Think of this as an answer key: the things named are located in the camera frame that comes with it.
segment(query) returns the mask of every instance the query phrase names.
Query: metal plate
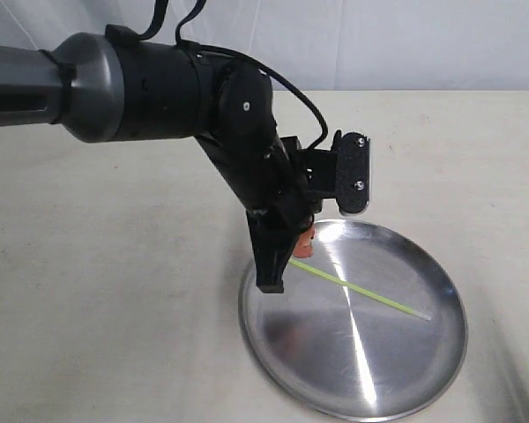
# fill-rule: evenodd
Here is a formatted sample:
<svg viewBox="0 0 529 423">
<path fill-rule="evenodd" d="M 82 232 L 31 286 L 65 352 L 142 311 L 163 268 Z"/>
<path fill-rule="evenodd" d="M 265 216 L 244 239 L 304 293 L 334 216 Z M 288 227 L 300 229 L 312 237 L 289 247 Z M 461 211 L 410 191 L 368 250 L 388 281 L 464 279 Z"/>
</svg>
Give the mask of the metal plate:
<svg viewBox="0 0 529 423">
<path fill-rule="evenodd" d="M 416 310 L 389 307 L 289 264 L 284 294 L 242 284 L 242 331 L 264 371 L 320 412 L 386 421 L 417 412 L 451 384 L 466 352 L 466 317 L 441 266 L 389 229 L 316 223 L 304 263 Z"/>
</svg>

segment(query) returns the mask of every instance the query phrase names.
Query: white wall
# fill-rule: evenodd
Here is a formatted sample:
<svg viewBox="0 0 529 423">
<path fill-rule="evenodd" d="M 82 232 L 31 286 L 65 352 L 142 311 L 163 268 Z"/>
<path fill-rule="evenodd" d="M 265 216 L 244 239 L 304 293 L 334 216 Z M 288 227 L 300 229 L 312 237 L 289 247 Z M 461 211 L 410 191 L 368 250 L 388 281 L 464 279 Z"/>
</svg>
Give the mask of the white wall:
<svg viewBox="0 0 529 423">
<path fill-rule="evenodd" d="M 107 23 L 138 31 L 154 0 L 0 0 L 0 43 L 54 48 Z M 192 0 L 171 0 L 157 41 Z M 529 0 L 210 0 L 185 31 L 305 89 L 529 89 Z"/>
</svg>

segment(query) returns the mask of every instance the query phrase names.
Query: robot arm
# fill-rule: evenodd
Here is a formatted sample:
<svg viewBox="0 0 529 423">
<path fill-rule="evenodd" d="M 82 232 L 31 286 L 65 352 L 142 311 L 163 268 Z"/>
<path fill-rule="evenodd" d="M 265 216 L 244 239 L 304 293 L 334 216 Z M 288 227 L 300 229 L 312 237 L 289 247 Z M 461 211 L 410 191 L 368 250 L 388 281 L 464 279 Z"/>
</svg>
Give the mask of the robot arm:
<svg viewBox="0 0 529 423">
<path fill-rule="evenodd" d="M 0 126 L 60 123 L 87 143 L 194 137 L 247 211 L 264 293 L 325 198 L 342 212 L 369 202 L 369 140 L 335 136 L 330 151 L 280 138 L 272 82 L 253 63 L 141 41 L 129 28 L 78 33 L 55 51 L 0 47 Z"/>
</svg>

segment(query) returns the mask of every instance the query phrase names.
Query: white tabletop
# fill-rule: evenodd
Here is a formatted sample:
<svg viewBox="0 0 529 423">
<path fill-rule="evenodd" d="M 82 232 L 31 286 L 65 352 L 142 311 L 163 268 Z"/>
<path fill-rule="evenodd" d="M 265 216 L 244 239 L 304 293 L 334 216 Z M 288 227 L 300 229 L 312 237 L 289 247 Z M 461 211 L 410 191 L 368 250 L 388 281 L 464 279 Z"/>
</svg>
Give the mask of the white tabletop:
<svg viewBox="0 0 529 423">
<path fill-rule="evenodd" d="M 529 422 L 529 93 L 311 93 L 373 140 L 360 216 L 411 238 L 466 306 L 458 379 L 403 421 Z M 282 136 L 317 126 L 276 93 Z M 338 217 L 328 202 L 321 217 Z M 237 322 L 242 207 L 193 139 L 0 129 L 0 423 L 328 422 L 258 371 Z"/>
</svg>

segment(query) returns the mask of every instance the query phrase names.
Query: black cable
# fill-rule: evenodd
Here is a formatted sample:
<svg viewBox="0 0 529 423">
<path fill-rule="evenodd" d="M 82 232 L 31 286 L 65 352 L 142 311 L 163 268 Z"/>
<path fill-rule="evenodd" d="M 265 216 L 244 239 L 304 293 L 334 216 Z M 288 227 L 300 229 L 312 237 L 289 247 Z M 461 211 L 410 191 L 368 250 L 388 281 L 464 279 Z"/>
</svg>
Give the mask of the black cable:
<svg viewBox="0 0 529 423">
<path fill-rule="evenodd" d="M 142 41 L 151 40 L 162 28 L 162 24 L 165 22 L 167 16 L 168 0 L 155 0 L 153 19 L 151 25 L 147 30 L 139 35 L 139 39 Z"/>
<path fill-rule="evenodd" d="M 180 23 L 176 26 L 176 30 L 175 30 L 176 44 L 178 46 L 185 46 L 185 47 L 196 46 L 196 48 L 201 51 L 205 51 L 208 53 L 217 53 L 219 55 L 224 55 L 224 56 L 229 56 L 235 59 L 244 60 L 245 62 L 251 63 L 252 65 L 258 67 L 262 72 L 266 73 L 269 77 L 276 79 L 289 92 L 291 92 L 298 100 L 300 100 L 311 111 L 313 116 L 316 117 L 317 121 L 319 122 L 319 126 L 321 126 L 321 135 L 313 143 L 311 143 L 308 149 L 313 150 L 318 145 L 320 145 L 327 138 L 327 134 L 329 132 L 329 129 L 327 128 L 327 122 L 325 121 L 323 115 L 321 114 L 319 109 L 316 107 L 316 105 L 304 93 L 302 93 L 294 84 L 292 84 L 282 75 L 280 75 L 274 69 L 269 68 L 265 64 L 259 62 L 257 59 L 251 56 L 245 55 L 244 53 L 241 53 L 239 51 L 232 50 L 229 48 L 209 46 L 209 45 L 200 45 L 195 42 L 190 43 L 190 41 L 186 41 L 182 38 L 181 30 L 183 29 L 183 26 L 191 22 L 197 15 L 200 14 L 200 12 L 204 9 L 205 3 L 206 3 L 206 0 L 197 0 L 196 4 L 194 5 L 194 8 L 190 11 L 190 13 L 183 20 L 181 20 Z"/>
</svg>

